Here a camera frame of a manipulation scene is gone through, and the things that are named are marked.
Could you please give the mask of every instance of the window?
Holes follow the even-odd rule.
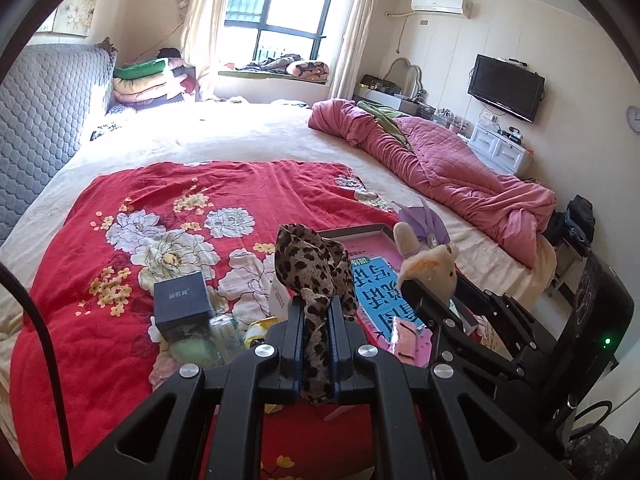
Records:
[[[283,54],[317,59],[332,0],[228,0],[223,62],[244,64]]]

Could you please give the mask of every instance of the wall-mounted tv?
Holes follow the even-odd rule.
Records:
[[[545,78],[538,74],[478,54],[467,92],[482,102],[532,123],[544,89]]]

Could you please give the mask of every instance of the white cabinet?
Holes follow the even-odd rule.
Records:
[[[522,176],[532,160],[523,146],[479,125],[474,128],[468,145],[496,173]]]

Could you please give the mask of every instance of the leopard print scarf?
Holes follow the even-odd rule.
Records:
[[[327,309],[332,296],[340,297],[342,313],[349,320],[358,307],[349,253],[341,243],[306,226],[286,224],[280,226],[274,260],[280,282],[305,303],[302,397],[313,404],[325,402],[332,397]]]

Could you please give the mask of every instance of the window sill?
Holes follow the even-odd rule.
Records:
[[[274,74],[272,72],[245,72],[243,70],[220,70],[218,75],[226,77],[239,77],[242,79],[289,79],[291,81],[300,81],[301,83],[311,83],[315,85],[325,85],[326,81],[307,81],[293,77],[289,74]]]

